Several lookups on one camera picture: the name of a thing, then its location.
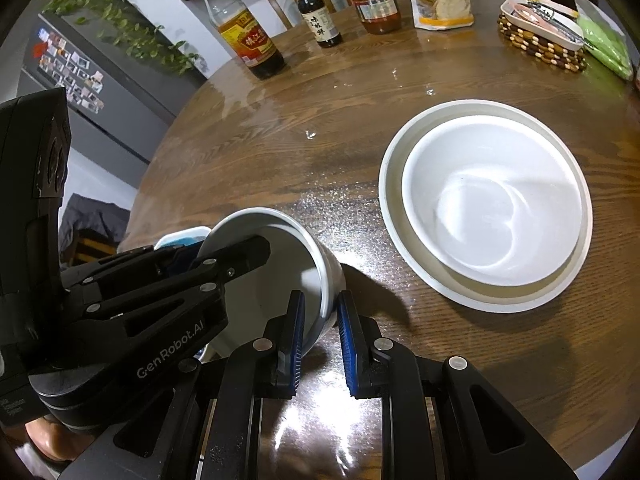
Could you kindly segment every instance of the soy sauce bottle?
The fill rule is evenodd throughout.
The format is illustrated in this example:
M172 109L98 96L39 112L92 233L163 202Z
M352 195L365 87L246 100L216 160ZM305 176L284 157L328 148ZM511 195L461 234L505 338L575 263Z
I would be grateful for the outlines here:
M285 66L284 58L242 0L204 0L209 19L247 68L267 79Z
M323 0L296 1L298 2L298 10L316 37L318 45L322 48L329 48L342 43L342 36L335 28L334 20L331 19L329 9L326 8Z

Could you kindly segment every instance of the round table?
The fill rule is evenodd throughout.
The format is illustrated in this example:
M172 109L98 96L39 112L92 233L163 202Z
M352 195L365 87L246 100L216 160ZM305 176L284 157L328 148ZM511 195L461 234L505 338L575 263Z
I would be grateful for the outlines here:
M353 7L323 50L305 24L274 41L288 67L259 81L226 63L169 129L136 198L124 248L213 226L249 206L302 222L343 264L361 314L414 353L466 356L576 468L640 415L640 100L593 58L575 74L498 34L503 0L472 0L476 23L447 32L367 34ZM497 315L436 293L386 232L378 172L414 115L455 99L500 101L537 117L576 156L594 231L580 274L530 312ZM260 478L379 478L380 402L352 399L337 329L303 360L298 395L265 403Z

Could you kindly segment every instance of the green plant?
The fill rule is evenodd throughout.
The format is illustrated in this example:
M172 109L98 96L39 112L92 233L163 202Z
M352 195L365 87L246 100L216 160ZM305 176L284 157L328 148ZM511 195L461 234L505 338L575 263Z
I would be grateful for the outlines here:
M200 57L198 54L184 54L180 51L185 41L175 44L160 41L158 31L164 27L149 27L148 22L142 19L127 0L47 0L43 10L68 16L83 9L90 10L97 19L111 24L113 35L110 36L105 30L101 30L98 37L121 46L128 56L140 60L157 60L180 75L192 68L194 61ZM82 15L76 18L76 23L81 25L92 19L95 18L91 15Z

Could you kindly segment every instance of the metal tongs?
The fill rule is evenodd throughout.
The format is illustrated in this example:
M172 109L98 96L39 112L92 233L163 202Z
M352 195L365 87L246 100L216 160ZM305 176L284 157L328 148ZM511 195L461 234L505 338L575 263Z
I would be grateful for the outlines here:
M584 38L580 34L577 34L574 30L571 30L564 23L560 22L559 20L556 20L555 18L556 12L553 9L549 9L549 7L545 7L544 5L538 2L526 1L526 2L521 2L520 4L525 7L528 7L533 11L533 13L536 16L538 16L542 20L545 20L547 23L550 23L558 30L561 30L562 33L564 33L571 41L574 41L575 43L585 44L589 48L594 48L594 49L596 48L594 44L591 43L591 41L589 41L587 38Z

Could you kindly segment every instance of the bottle label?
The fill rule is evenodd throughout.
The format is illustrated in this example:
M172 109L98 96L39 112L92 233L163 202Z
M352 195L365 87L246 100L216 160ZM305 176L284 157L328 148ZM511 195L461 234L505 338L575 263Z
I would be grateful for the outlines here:
M363 22L372 22L398 12L395 0L367 0L353 3Z
M330 40L339 34L338 29L335 28L334 20L331 19L329 10L326 7L303 14L302 17L316 37L316 41Z
M218 32L247 66L259 65L277 51L271 38L247 9L219 27Z

